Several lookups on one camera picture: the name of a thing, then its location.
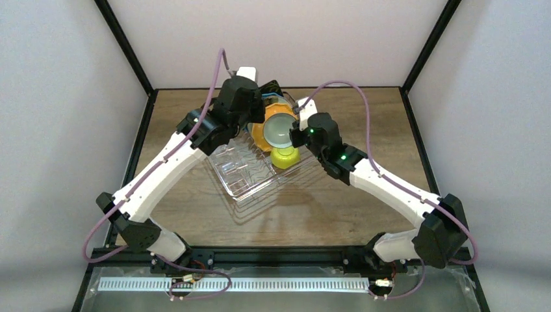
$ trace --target wooden table surface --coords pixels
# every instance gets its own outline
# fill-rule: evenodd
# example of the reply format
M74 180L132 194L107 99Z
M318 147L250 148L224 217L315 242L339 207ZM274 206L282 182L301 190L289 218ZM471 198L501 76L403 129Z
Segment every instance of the wooden table surface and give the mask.
M290 89L298 99L312 89ZM404 180L428 190L404 104L397 88L366 88L375 160ZM153 109L139 173L164 147L188 111L198 108L206 90L161 90ZM329 112L343 141L365 150L365 106L355 90L334 88L315 97ZM261 198L235 202L227 195L208 159L195 166L159 202L152 216L191 245L319 246L365 244L381 231L412 225L384 203L330 178L317 162Z

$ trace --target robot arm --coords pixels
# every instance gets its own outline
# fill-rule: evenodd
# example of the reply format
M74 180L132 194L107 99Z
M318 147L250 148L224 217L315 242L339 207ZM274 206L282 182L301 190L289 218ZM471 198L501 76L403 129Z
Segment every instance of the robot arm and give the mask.
M298 101L299 107L305 100ZM414 226L411 231L376 235L365 247L366 260L372 266L377 267L380 261L422 259L427 265L444 268L466 241L467 236L449 218L426 203L438 203L465 224L459 199L451 194L441 198L426 192L376 162L371 163L366 153L342 142L337 123L328 113L317 112L313 100L300 111L293 126L290 136L295 148L306 145L331 177L374 195ZM400 190L389 180L418 197Z
M205 105L210 110L189 141L183 143L198 122L201 109L187 114L163 150L128 185L113 195L104 192L97 198L96 203L104 213L115 203L120 205L109 220L132 251L148 250L179 265L188 264L190 247L185 240L149 216L160 199L193 166L218 146L227 144L246 124L264 122L265 109L256 70L240 68L236 76L224 82L219 96ZM420 258L433 267L445 267L467 238L425 200L438 203L464 224L461 202L453 195L442 199L416 188L372 163L363 151L342 143L337 123L328 113L317 112L313 100L300 111L299 117L290 130L294 147L306 145L331 177L373 194L414 226L411 231L376 235L365 246L366 261L378 267L381 262ZM383 176L415 192L420 200L396 188Z
M107 213L122 203L109 220L130 249L148 250L180 265L187 265L189 245L149 216L160 199L193 166L218 146L227 144L245 124L264 122L264 105L256 83L256 69L241 67L227 79L197 132L185 137L199 121L202 109L189 112L161 152L126 186L113 195L100 194L96 203Z

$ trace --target black metal frame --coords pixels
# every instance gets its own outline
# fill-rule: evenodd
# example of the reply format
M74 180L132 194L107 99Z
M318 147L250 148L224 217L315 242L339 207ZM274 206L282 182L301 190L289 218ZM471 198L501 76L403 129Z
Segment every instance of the black metal frame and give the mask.
M142 122L138 130L138 135L134 144L134 148L131 154L131 160L127 167L127 171L124 177L123 185L132 180L135 175L137 162L142 150L144 139L147 133L147 127L153 113L155 106L155 100L159 90L174 90L174 89L154 89L147 79L147 76L142 69L132 47L120 24L118 23L111 7L107 0L94 0L97 7L101 11L105 18L105 21L111 28L113 35L120 44L122 51L124 52L127 60L129 61L132 69L136 73L138 80L144 87L145 92L148 94L149 99L147 101L146 109L142 117ZM439 38L442 36L448 22L451 20L456 8L459 6L461 0L448 0L442 14L440 15L436 25L434 26L427 42L425 43L422 51L420 52L411 72L407 76L403 86L399 87L400 95L404 103L407 118L409 120L413 137L417 145L421 163L429 188L431 192L438 193L438 187L434 178L430 162L421 139L421 134L417 126L411 104L409 102L408 93L411 90L415 80L419 76L425 63L427 62L431 52L436 46ZM109 229L109 234L105 241L106 245L114 245L116 241L116 231L112 228ZM363 246L334 246L334 247L288 247L288 248L274 248L274 247L262 247L262 248L237 248L237 247L203 247L193 246L194 252L199 253L202 257L213 258L216 255L216 266L221 268L231 267L254 267L254 266L319 266L319 267L343 267L348 272L359 272L366 276L373 276L375 272L367 270L364 266L359 266L357 261L354 261L354 255L357 254L356 250ZM112 248L96 248L92 252L92 257L99 257L109 251ZM470 254L466 248L460 249L456 255L460 259L469 259ZM348 265L344 265L344 259L347 259ZM80 311L83 304L83 298L88 288L92 271L95 267L148 267L151 265L151 256L149 253L132 253L127 250L120 252L119 254L107 259L106 261L89 264L84 274L81 288L79 289L78 296L73 306L73 311ZM478 275L473 265L465 266L467 273L471 280L476 284L475 293L477 301L483 312L490 311Z

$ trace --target white wall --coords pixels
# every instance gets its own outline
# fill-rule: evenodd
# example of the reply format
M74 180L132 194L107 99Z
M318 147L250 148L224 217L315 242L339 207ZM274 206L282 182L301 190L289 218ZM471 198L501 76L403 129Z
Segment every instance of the white wall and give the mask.
M0 14L0 310L69 311L95 198L120 187L146 95L93 1Z
M189 88L209 86L219 47L261 83L401 86L446 0L110 3L153 87Z
M551 305L550 16L549 1L463 1L410 94L492 311Z

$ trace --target cable connector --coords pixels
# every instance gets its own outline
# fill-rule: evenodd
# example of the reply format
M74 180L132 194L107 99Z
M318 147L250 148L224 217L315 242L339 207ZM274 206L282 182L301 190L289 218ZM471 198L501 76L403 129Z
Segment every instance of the cable connector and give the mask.
M378 287L394 287L394 283L392 281L387 280L387 279L377 279L375 281L375 286L378 286Z
M186 283L195 283L195 279L193 278L193 274L184 275L182 280Z

